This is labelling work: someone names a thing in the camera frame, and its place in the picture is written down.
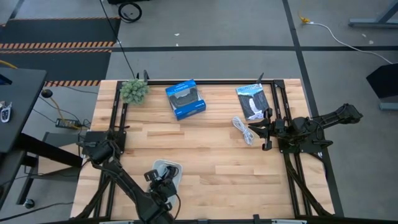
caster wheel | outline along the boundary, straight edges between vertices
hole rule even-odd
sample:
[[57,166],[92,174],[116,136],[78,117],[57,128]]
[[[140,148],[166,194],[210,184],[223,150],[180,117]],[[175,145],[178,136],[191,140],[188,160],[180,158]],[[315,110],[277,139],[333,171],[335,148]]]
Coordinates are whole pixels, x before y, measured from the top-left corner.
[[35,201],[33,201],[32,199],[26,199],[25,203],[24,203],[25,208],[27,209],[31,209],[35,206]]

hazard tape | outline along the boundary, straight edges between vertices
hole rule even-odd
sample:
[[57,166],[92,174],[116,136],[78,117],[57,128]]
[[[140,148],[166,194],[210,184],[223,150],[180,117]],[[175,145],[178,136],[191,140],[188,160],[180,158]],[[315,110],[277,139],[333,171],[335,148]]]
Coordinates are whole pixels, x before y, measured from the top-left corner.
[[[21,21],[21,20],[76,20],[76,19],[106,19],[106,17],[72,17],[72,18],[14,18],[10,21]],[[120,19],[119,16],[109,17],[109,19]]]
[[46,87],[56,86],[99,86],[101,80],[69,80],[69,81],[47,81],[44,83]]
[[113,47],[113,41],[59,42],[59,43],[0,43],[0,49],[63,49],[80,47]]
[[59,53],[100,53],[109,52],[112,50],[108,49],[96,49],[96,50],[5,50],[1,51],[0,54],[59,54]]

blue product box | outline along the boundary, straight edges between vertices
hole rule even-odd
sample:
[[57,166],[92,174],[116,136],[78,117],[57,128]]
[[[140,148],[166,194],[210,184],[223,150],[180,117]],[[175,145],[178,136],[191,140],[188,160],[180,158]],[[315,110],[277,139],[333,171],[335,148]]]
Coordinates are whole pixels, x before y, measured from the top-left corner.
[[206,103],[193,79],[166,88],[166,94],[177,120],[206,110]]

concrete floor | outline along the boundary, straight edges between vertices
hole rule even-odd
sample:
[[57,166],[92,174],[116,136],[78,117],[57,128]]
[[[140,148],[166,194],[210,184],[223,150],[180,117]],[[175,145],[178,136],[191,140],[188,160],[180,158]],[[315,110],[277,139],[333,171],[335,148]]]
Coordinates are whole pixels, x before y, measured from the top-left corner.
[[[389,0],[289,0],[301,46],[337,46],[326,29],[302,26],[297,11],[315,22],[328,25],[337,38],[351,45],[398,45],[398,30],[352,29],[346,24],[352,17],[375,17]],[[17,4],[2,0],[0,24],[5,23]],[[214,45],[293,46],[282,0],[153,0],[139,2],[144,14],[134,24],[122,23],[119,36],[125,47],[172,47]],[[116,7],[104,2],[109,16]],[[97,0],[25,0],[17,17],[96,17],[103,16]],[[398,52],[378,51],[398,62]],[[191,51],[128,52],[135,72],[146,69],[151,78],[301,78],[294,51]],[[304,61],[320,114],[337,109],[343,103],[354,104],[364,115],[359,124],[336,126],[326,130],[331,162],[346,217],[398,220],[398,159],[395,124],[398,112],[379,111],[378,99],[365,77],[383,60],[359,52],[304,52]],[[131,74],[122,53],[112,53],[107,79],[129,78]],[[97,87],[79,87],[96,91]],[[91,119],[96,95],[53,88],[54,98],[64,110],[81,120]],[[51,119],[57,112],[42,101],[35,109]],[[72,133],[32,112],[24,132],[43,138],[46,131]],[[0,217],[25,212],[16,206],[18,180],[0,211]],[[75,181],[35,180],[29,193],[37,208],[55,202],[71,202]],[[43,223],[66,220],[71,206],[53,207],[5,223]]]

white cord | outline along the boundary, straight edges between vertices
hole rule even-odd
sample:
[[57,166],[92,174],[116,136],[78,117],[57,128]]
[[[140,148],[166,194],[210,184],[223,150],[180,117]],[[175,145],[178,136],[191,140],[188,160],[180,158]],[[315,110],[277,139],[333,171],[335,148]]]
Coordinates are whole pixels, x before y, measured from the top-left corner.
[[246,143],[248,145],[252,145],[253,144],[253,133],[251,133],[243,124],[243,122],[241,121],[241,119],[237,116],[235,116],[232,119],[232,123],[234,124],[234,126],[236,128],[238,128],[239,130],[241,130],[243,132],[243,136],[244,136],[244,141],[246,141]]
[[346,43],[341,42],[340,40],[338,40],[338,39],[333,35],[333,33],[331,32],[330,28],[327,27],[326,25],[318,24],[318,23],[314,23],[314,22],[306,22],[305,24],[322,26],[322,27],[328,29],[328,31],[330,32],[331,36],[332,36],[332,37],[334,38],[334,40],[337,41],[339,44],[342,44],[342,45],[344,45],[344,46],[347,46],[347,47],[349,47],[349,48],[351,48],[351,49],[357,50],[357,51],[362,52],[362,53],[376,55],[376,56],[382,58],[383,60],[385,60],[387,63],[393,64],[392,62],[390,62],[389,60],[387,60],[385,57],[383,57],[383,56],[381,56],[381,55],[379,55],[379,54],[377,54],[377,53],[370,52],[370,51],[365,51],[365,50],[359,50],[359,49],[357,49],[357,48],[355,48],[355,47],[352,47],[352,46],[350,46],[350,45],[348,45],[348,44],[346,44]]

